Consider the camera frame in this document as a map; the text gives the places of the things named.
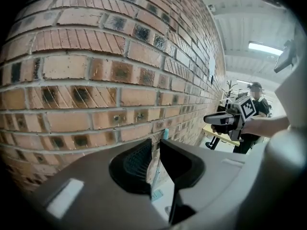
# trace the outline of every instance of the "black cap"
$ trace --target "black cap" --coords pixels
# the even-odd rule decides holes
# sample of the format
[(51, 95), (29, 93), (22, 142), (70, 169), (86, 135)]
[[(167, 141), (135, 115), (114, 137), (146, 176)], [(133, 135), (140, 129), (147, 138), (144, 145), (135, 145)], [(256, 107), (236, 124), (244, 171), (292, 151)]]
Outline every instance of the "black cap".
[(258, 88), (262, 89), (261, 84), (258, 83), (258, 82), (253, 82), (251, 85), (250, 84), (248, 85), (248, 88), (252, 88), (252, 87), (258, 87)]

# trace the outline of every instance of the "ceiling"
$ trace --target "ceiling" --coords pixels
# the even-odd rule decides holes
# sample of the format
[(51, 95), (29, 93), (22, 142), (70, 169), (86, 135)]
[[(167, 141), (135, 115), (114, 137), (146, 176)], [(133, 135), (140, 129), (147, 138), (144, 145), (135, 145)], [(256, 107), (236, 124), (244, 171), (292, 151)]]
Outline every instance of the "ceiling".
[[(283, 49), (293, 39), (295, 20), (286, 9), (261, 0), (203, 0), (211, 10), (225, 53), (227, 80), (258, 81), (265, 93), (274, 90), (290, 74), (290, 68), (273, 71), (277, 57), (248, 49), (249, 41)], [(235, 89), (247, 89), (239, 83)]]

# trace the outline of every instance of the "ceiling light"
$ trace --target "ceiling light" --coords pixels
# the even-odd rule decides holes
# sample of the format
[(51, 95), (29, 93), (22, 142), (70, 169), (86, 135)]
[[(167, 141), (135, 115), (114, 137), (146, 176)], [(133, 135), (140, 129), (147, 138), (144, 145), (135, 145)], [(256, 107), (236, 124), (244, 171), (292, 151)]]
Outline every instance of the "ceiling light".
[(241, 80), (237, 80), (237, 82), (242, 82), (242, 83), (252, 84), (252, 82), (245, 82), (245, 81), (241, 81)]
[(270, 53), (270, 54), (274, 54), (274, 55), (277, 55), (277, 56), (280, 56), (283, 53), (282, 50), (272, 48), (272, 47), (269, 47), (269, 46), (265, 46), (265, 45), (261, 45), (261, 44), (256, 44), (256, 43), (249, 43), (248, 48), (260, 50), (260, 51), (267, 52), (267, 53)]

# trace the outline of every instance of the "wooden table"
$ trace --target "wooden table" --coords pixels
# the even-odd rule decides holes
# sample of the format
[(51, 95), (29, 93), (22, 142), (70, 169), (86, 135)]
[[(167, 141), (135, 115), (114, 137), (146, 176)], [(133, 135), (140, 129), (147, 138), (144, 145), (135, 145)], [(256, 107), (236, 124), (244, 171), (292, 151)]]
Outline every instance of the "wooden table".
[(210, 148), (211, 150), (214, 150), (217, 146), (217, 144), (219, 143), (220, 140), (223, 140), (225, 142), (228, 142), (231, 145), (234, 146), (240, 146), (240, 142), (238, 141), (233, 141), (230, 139), (229, 135), (227, 134), (217, 134), (214, 133), (211, 129), (211, 125), (210, 124), (206, 124), (204, 128), (202, 128), (206, 133), (213, 135), (213, 140), (211, 142), (206, 142), (206, 146), (208, 148)]

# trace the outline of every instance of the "brick wall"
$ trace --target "brick wall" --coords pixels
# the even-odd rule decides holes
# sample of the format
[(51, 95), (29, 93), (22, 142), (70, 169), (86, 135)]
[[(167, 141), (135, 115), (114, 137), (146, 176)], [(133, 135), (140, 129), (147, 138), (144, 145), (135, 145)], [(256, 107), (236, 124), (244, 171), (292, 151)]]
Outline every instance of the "brick wall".
[(165, 128), (198, 143), (225, 79), (201, 0), (30, 0), (0, 64), (2, 157), (27, 191), (97, 150), (143, 138), (156, 149)]

